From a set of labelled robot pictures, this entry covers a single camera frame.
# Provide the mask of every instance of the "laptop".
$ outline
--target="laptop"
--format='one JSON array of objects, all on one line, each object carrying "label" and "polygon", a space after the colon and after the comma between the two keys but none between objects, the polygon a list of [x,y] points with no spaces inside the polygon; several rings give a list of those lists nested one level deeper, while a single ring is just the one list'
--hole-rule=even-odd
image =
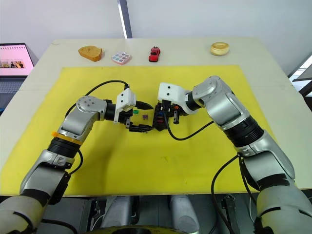
[{"label": "laptop", "polygon": [[0,110],[8,105],[33,68],[25,43],[0,44]]}]

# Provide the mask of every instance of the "white wall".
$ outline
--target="white wall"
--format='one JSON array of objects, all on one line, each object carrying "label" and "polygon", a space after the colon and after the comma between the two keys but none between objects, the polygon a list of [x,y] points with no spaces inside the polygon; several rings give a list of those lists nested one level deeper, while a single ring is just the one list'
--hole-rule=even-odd
[{"label": "white wall", "polygon": [[40,58],[55,39],[123,38],[117,0],[0,0],[1,43]]},{"label": "white wall", "polygon": [[287,75],[312,52],[311,0],[128,0],[128,10],[134,38],[258,37]]}]

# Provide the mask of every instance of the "yellow mat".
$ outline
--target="yellow mat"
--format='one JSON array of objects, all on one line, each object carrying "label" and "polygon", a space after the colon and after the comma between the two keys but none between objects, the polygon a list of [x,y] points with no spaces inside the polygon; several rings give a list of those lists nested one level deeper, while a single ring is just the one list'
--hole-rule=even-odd
[{"label": "yellow mat", "polygon": [[[192,89],[211,75],[218,75],[247,107],[258,123],[269,132],[269,125],[239,66],[180,67],[96,67],[64,68],[59,79],[29,123],[1,172],[1,194],[16,195],[20,183],[43,149],[51,132],[63,121],[67,109],[97,84],[122,79],[138,100],[156,105],[160,82]],[[116,101],[122,84],[107,84],[92,95]],[[142,115],[148,114],[148,120]],[[139,110],[134,123],[152,124],[153,111]],[[211,121],[204,109],[197,115],[181,117],[171,128],[185,137]],[[96,122],[81,147],[83,166],[69,181],[65,195],[129,195],[210,193],[216,171],[235,155],[232,143],[215,125],[186,141],[172,139],[167,131],[131,133],[123,124]],[[72,168],[79,164],[79,157]],[[218,177],[215,191],[245,191],[238,161]]]}]

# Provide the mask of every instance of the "white table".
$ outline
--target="white table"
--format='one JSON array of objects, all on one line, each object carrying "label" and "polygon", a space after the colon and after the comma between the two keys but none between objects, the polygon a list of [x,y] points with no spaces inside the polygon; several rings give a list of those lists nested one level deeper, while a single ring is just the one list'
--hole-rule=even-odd
[{"label": "white table", "polygon": [[[226,56],[209,53],[216,41],[230,44]],[[82,58],[78,49],[85,45],[104,48],[104,58],[98,62]],[[148,55],[154,45],[162,52],[159,62],[150,63]],[[256,38],[241,37],[54,41],[0,117],[0,170],[62,67],[119,66],[110,59],[119,50],[133,56],[124,66],[238,64],[280,147],[294,165],[298,187],[312,188],[312,113],[264,45]]]}]

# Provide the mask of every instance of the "laptop keyboard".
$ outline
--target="laptop keyboard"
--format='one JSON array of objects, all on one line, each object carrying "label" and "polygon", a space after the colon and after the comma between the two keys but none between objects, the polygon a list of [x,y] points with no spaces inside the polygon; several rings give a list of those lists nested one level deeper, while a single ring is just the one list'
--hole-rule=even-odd
[{"label": "laptop keyboard", "polygon": [[19,89],[23,82],[0,82],[0,93],[2,94],[14,94]]}]

